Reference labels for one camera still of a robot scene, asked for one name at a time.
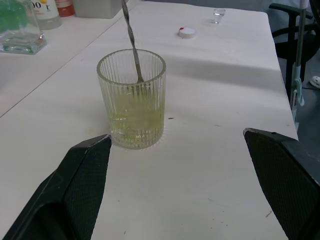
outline small glass cup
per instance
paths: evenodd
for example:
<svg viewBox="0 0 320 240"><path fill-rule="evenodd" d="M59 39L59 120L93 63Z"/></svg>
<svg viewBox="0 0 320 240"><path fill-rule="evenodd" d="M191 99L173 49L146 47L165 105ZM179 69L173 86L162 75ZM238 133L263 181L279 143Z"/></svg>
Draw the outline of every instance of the small glass cup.
<svg viewBox="0 0 320 240"><path fill-rule="evenodd" d="M224 8L215 8L213 10L213 23L214 24L220 23L225 13L226 13L226 10Z"/></svg>
<svg viewBox="0 0 320 240"><path fill-rule="evenodd" d="M128 149L155 144L164 131L166 63L159 55L137 50L144 82L132 49L115 51L97 65L112 140Z"/></svg>

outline bottle label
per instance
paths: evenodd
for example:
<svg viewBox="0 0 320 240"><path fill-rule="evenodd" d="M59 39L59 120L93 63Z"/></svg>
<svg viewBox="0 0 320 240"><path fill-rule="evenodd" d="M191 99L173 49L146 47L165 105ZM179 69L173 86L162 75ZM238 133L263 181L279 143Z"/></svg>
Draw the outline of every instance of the bottle label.
<svg viewBox="0 0 320 240"><path fill-rule="evenodd" d="M72 5L72 0L55 0L57 8L65 8Z"/></svg>
<svg viewBox="0 0 320 240"><path fill-rule="evenodd" d="M38 19L53 19L59 16L55 0L30 0Z"/></svg>

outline white bottle cap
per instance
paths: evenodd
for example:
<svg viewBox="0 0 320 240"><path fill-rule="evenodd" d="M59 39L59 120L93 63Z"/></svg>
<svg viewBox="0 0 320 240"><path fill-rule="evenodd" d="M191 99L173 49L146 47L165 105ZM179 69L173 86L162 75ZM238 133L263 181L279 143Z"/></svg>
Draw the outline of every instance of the white bottle cap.
<svg viewBox="0 0 320 240"><path fill-rule="evenodd" d="M196 35L196 30L191 27L180 27L178 36L183 39L192 39Z"/></svg>

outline metal spoon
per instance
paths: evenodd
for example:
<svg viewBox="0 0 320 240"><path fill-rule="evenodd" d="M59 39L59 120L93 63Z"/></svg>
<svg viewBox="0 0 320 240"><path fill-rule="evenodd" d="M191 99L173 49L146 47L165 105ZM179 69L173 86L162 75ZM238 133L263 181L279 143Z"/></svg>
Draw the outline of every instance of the metal spoon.
<svg viewBox="0 0 320 240"><path fill-rule="evenodd" d="M131 42L131 45L132 45L135 68L136 68L136 73L138 75L138 81L137 82L138 83L143 83L144 79L142 78L139 56L138 56L138 52L137 52L137 49L136 49L136 46L135 46L134 32L133 32L133 30L132 30L132 28L130 26L130 22L129 22L128 7L127 7L127 4L126 4L126 0L121 0L121 2L122 2L122 10L123 10L124 19L125 19L126 24L128 26L128 34L129 34L130 42Z"/></svg>

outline white table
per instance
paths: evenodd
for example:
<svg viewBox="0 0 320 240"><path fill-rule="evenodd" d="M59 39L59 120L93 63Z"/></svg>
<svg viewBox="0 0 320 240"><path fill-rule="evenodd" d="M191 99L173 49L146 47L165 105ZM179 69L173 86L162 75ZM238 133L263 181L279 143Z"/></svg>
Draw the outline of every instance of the white table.
<svg viewBox="0 0 320 240"><path fill-rule="evenodd" d="M113 146L93 240L284 240L260 188L244 128L297 138L268 17L144 2L130 11L137 47L167 63L164 134ZM180 27L197 30L181 39ZM98 61L129 48L122 18L0 118L0 238L77 143L107 133Z"/></svg>
<svg viewBox="0 0 320 240"><path fill-rule="evenodd" d="M140 0L130 0L132 9ZM36 55L0 54L0 117L97 39L123 16L112 19L63 17L62 25L45 30L48 41Z"/></svg>

